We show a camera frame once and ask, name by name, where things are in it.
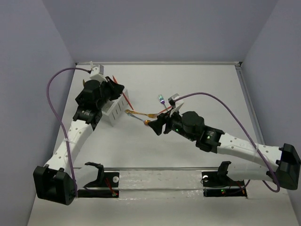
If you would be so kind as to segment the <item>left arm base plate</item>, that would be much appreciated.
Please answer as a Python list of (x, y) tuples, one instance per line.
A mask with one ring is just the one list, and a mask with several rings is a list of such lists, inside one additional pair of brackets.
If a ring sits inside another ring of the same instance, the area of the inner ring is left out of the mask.
[(78, 190), (79, 198), (119, 198), (119, 172), (105, 171), (102, 181), (92, 181)]

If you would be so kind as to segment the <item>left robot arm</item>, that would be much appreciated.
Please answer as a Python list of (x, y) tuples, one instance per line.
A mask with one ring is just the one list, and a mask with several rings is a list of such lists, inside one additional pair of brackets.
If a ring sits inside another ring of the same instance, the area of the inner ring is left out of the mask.
[(73, 161), (96, 129), (105, 104), (121, 97), (124, 88), (109, 77), (103, 81), (85, 82), (83, 90), (75, 98), (78, 107), (66, 137), (46, 164), (37, 166), (33, 172), (38, 198), (70, 205), (77, 197), (78, 190), (89, 183), (94, 186), (103, 183), (105, 174), (102, 164), (87, 162), (81, 169), (74, 170)]

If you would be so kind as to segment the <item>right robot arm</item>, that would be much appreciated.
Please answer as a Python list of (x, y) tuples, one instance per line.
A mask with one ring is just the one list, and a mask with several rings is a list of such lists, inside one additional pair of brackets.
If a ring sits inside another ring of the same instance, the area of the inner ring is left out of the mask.
[(243, 180), (269, 181), (281, 188), (298, 188), (301, 160), (290, 144), (282, 147), (255, 144), (234, 137), (220, 129), (205, 125), (203, 117), (194, 111), (162, 113), (148, 125), (159, 136), (170, 131), (194, 141), (204, 152), (230, 155), (246, 160), (244, 164), (222, 161), (218, 170), (203, 174), (206, 187), (226, 187)]

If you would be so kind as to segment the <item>orange plastic knife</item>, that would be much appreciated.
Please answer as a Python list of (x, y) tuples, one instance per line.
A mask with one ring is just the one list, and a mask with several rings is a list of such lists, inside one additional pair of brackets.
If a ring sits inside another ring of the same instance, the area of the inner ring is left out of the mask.
[[(113, 81), (114, 81), (116, 84), (118, 84), (118, 82), (117, 82), (117, 80), (116, 80), (116, 78), (115, 78), (114, 75), (112, 76), (112, 78), (113, 78)], [(126, 100), (126, 102), (128, 103), (128, 105), (130, 106), (130, 108), (134, 111), (134, 108), (133, 108), (132, 104), (130, 103), (128, 97), (125, 95), (124, 92), (122, 92), (122, 95), (123, 95), (123, 97), (125, 98), (125, 100)]]

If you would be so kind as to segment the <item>iridescent blue purple fork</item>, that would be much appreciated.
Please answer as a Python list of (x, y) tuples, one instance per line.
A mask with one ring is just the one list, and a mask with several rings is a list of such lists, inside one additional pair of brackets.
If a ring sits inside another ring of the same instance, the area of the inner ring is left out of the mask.
[(165, 99), (164, 99), (163, 95), (160, 94), (158, 96), (158, 99), (159, 99), (159, 102), (163, 105), (164, 109), (167, 109), (168, 107), (166, 105), (166, 102), (165, 102)]

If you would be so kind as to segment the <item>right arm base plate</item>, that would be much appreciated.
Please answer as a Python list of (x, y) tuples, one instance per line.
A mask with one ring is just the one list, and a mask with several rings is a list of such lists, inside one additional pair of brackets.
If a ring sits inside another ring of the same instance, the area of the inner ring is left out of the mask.
[(215, 171), (202, 172), (201, 184), (204, 197), (247, 197), (244, 181), (220, 177)]

